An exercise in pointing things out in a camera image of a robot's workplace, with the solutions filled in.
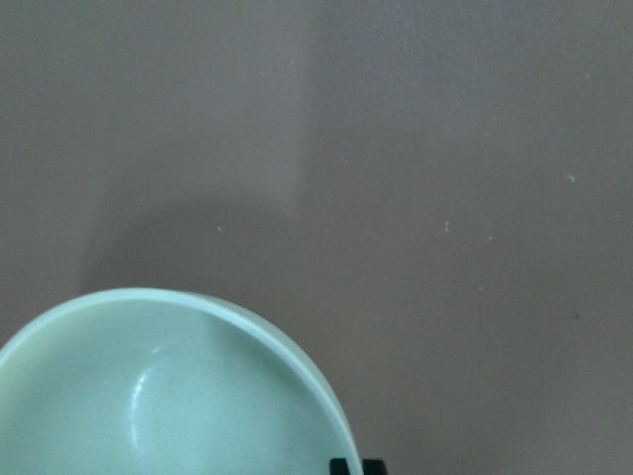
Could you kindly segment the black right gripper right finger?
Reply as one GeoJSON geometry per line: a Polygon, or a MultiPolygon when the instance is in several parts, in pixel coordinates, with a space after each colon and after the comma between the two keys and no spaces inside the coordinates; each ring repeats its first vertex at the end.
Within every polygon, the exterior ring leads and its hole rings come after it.
{"type": "Polygon", "coordinates": [[[384,460],[365,458],[362,461],[364,475],[387,475],[387,466],[384,460]]]}

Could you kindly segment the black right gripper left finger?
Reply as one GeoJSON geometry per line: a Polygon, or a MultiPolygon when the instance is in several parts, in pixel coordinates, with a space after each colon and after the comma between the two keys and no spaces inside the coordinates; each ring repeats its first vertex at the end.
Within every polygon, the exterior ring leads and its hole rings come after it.
{"type": "Polygon", "coordinates": [[[350,475],[350,468],[345,458],[332,458],[329,461],[329,474],[330,475],[350,475]]]}

